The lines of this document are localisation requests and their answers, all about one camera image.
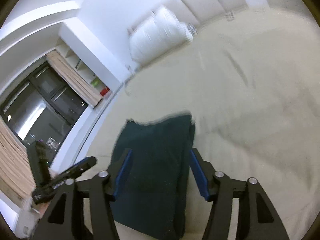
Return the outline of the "dark green garment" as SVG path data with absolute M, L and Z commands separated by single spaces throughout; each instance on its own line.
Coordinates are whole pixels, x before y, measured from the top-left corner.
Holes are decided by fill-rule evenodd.
M 111 161 L 131 149 L 133 165 L 118 199 L 114 220 L 156 239 L 180 239 L 185 232 L 189 152 L 195 124 L 191 114 L 141 124 L 127 120 Z

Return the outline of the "beige curtain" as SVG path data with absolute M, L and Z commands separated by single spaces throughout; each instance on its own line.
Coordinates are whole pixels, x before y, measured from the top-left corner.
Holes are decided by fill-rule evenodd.
M 57 50 L 50 51 L 45 56 L 44 62 L 49 63 L 53 70 L 55 70 L 57 74 L 62 77 L 82 99 L 84 99 L 88 104 L 88 107 L 91 106 L 94 108 L 99 105 L 100 101 L 103 99 L 102 96 L 67 63 Z M 22 199 L 31 194 L 34 187 L 35 182 L 33 175 L 31 174 L 27 146 L 24 146 L 23 143 L 19 141 L 18 137 L 14 135 L 13 131 L 1 116 L 1 190 L 4 193 L 7 193 L 9 198 L 13 201 L 21 202 Z

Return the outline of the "dark window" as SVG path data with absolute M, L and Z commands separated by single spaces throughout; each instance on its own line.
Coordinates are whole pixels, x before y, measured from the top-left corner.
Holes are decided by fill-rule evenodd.
M 1 116 L 24 146 L 46 144 L 50 166 L 88 104 L 44 62 L 1 104 Z

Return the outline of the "red box on shelf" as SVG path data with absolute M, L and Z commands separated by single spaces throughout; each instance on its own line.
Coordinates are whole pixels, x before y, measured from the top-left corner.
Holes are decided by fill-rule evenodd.
M 100 95 L 101 95 L 101 96 L 105 96 L 109 91 L 110 91 L 110 89 L 109 89 L 108 87 L 104 87 L 104 88 L 100 91 Z

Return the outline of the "beige bed sheet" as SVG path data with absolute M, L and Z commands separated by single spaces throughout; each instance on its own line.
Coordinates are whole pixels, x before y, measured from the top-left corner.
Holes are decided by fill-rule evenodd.
M 194 146 L 234 179 L 260 182 L 291 239 L 319 213 L 319 26 L 291 11 L 236 14 L 142 68 L 107 109 L 87 151 L 108 167 L 127 120 L 192 114 Z

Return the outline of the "white pillow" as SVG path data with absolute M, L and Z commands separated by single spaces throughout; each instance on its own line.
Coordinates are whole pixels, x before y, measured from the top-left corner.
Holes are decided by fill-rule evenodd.
M 129 38 L 133 61 L 146 66 L 168 51 L 193 41 L 188 26 L 164 6 L 136 27 Z

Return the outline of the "white padded headboard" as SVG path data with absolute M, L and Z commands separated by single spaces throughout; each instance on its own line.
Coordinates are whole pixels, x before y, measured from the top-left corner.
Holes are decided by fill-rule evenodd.
M 165 0 L 162 6 L 173 12 L 177 19 L 196 27 L 218 18 L 232 18 L 248 8 L 245 0 Z

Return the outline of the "white wall shelf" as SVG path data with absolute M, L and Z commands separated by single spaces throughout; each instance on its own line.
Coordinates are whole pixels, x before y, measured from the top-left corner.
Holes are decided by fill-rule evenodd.
M 62 39 L 59 39 L 56 44 L 56 50 L 64 57 L 67 63 L 96 91 L 100 91 L 107 87 L 103 81 L 76 55 L 72 49 L 65 44 Z

